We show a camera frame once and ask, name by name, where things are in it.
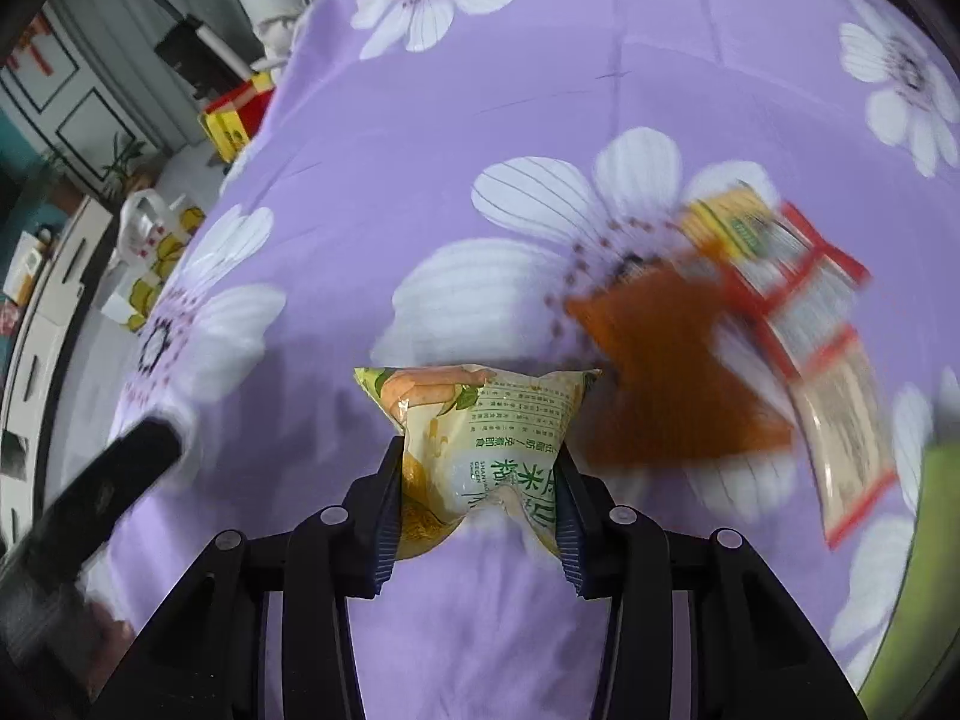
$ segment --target white cabinet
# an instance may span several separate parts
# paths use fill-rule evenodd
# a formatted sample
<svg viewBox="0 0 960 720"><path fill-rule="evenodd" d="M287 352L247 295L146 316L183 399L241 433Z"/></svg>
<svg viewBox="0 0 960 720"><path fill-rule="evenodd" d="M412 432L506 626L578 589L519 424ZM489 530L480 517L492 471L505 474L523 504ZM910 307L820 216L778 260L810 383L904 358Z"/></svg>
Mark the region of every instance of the white cabinet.
<svg viewBox="0 0 960 720"><path fill-rule="evenodd" d="M110 215L99 203L85 203L80 209L49 265L50 277L37 307L42 317L60 327L66 327L73 319L83 294L80 276L109 223Z"/></svg>
<svg viewBox="0 0 960 720"><path fill-rule="evenodd" d="M0 410L0 533L8 547L34 522L37 469L49 410L56 408L52 391L56 367L70 323L83 294L83 272L103 240L110 215L88 197L56 246L53 258L37 276L30 302L13 343Z"/></svg>

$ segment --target potted plant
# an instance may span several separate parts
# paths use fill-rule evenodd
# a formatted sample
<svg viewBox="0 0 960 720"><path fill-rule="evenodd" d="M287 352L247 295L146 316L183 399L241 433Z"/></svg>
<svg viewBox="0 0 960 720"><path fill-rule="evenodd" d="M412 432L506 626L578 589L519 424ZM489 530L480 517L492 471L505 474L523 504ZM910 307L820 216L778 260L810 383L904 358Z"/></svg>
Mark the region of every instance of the potted plant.
<svg viewBox="0 0 960 720"><path fill-rule="evenodd" d="M104 185L104 200L119 205L135 191L149 189L157 183L157 171L151 170L149 164L134 165L143 156L146 146L133 137L121 143L120 133L113 134L113 162L103 165L109 175Z"/></svg>
<svg viewBox="0 0 960 720"><path fill-rule="evenodd" d="M47 190L47 202L55 205L69 217L72 217L83 204L83 192L70 178L66 170L66 160L59 151L47 151L44 155L46 166L50 170L51 180Z"/></svg>

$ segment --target purple bedsheet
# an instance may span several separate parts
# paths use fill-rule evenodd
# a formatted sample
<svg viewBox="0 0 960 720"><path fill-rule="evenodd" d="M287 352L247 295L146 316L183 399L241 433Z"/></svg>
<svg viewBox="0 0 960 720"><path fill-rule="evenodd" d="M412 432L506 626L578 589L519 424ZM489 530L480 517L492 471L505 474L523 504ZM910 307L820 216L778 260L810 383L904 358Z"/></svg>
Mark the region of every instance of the purple bedsheet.
<svg viewBox="0 0 960 720"><path fill-rule="evenodd" d="M859 685L912 538L928 394L960 364L955 90L882 0L317 1L118 409L117 430L161 408L191 437L110 546L133 623L218 531L289 529L377 466L391 426L354 365L582 367L563 296L746 180L872 271L854 322L901 483L834 551L800 446L611 489L666 528L738 528ZM586 717L606 613L508 519L469 518L350 604L368 717Z"/></svg>

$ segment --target orange snack bag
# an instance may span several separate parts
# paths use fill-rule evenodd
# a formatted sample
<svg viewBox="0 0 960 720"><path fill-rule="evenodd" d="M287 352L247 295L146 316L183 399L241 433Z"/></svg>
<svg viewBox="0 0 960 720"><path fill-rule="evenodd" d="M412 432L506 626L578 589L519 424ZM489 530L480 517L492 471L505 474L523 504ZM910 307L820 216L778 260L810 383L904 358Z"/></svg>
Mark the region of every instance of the orange snack bag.
<svg viewBox="0 0 960 720"><path fill-rule="evenodd" d="M620 377L584 446L594 466L676 466L792 445L792 425L712 354L724 313L717 284L660 265L566 309Z"/></svg>

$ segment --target purple fabric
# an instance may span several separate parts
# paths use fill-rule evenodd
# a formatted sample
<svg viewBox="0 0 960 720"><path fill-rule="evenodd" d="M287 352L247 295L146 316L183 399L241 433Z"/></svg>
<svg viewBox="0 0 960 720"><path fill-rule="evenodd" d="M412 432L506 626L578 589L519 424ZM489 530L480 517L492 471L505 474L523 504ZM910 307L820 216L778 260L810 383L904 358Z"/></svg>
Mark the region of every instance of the purple fabric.
<svg viewBox="0 0 960 720"><path fill-rule="evenodd" d="M952 80L919 30L885 2L868 1L903 23ZM391 426L355 386L352 367L371 360L395 322L392 296L419 264L467 239L535 244L574 262L562 242L478 212L472 187L496 163L550 157L592 180L597 155L635 127L677 145L682 186L714 163L759 163L781 197L872 271L854 323L885 405L906 383L932 391L945 365L960 365L960 310L949 297L960 175L944 158L933 177L921 175L908 141L887 146L871 132L865 105L880 87L841 65L841 25L863 24L850 0L513 0L486 15L457 12L429 50L408 52L404 38L365 60L371 30L352 27L355 11L356 0L314 5L256 153L208 223L235 205L243 214L272 210L269 240L211 294L265 283L286 303L266 329L262 361L231 394L198 406L196 480L186 490L158 488L114 535L113 570L136 627L215 533L292 528L377 466ZM470 309L480 313L483 273L472 271L464 287L476 290ZM520 317L529 312L517 354L448 362L569 367L575 332L544 319L554 271L545 266L530 279L531 298L515 305ZM466 310L469 302L454 303ZM125 398L118 427L148 405ZM614 488L665 528L702 536L738 528L829 640L862 533L912 514L894 485L830 551L803 451L794 469L789 495L750 517L711 511L682 473ZM882 634L891 610L836 639L842 664ZM376 603L352 602L350 614L374 720L589 714L606 607L578 600L558 563L531 557L506 520L470 523L398 563Z"/></svg>

